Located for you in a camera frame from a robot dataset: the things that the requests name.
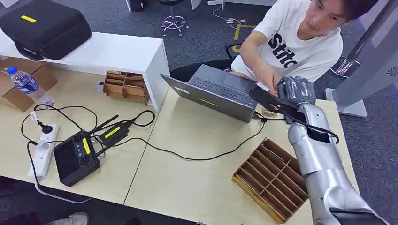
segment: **laptop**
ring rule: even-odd
[[[257,102],[249,96],[255,81],[201,65],[189,82],[161,74],[181,97],[239,120],[250,122]]]

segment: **laptop lid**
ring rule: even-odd
[[[161,74],[162,78],[181,97],[207,106],[229,116],[245,122],[250,122],[255,108],[215,95],[207,90],[194,87],[189,83],[179,81],[170,76]]]

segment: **sneaker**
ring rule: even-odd
[[[85,212],[77,212],[69,217],[55,220],[53,222],[48,223],[49,225],[87,225],[88,223],[88,214]]]

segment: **antenna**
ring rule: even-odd
[[[110,123],[111,121],[113,121],[114,119],[118,118],[119,115],[115,115],[114,117],[108,119],[107,121],[101,123],[99,126],[97,126],[96,128],[94,128],[92,131],[89,132],[89,134],[95,133],[99,130],[101,130],[101,128],[103,128],[106,124]]]

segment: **cardboard box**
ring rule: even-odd
[[[16,67],[30,74],[44,90],[50,90],[57,80],[41,63],[17,58],[7,58],[0,61],[0,69]],[[8,74],[0,72],[0,104],[25,112],[34,101],[14,86]]]
[[[104,93],[112,98],[121,98],[145,104],[149,100],[148,90],[140,74],[108,71],[104,82]]]
[[[299,163],[270,139],[264,139],[232,176],[277,224],[283,224],[308,199]]]

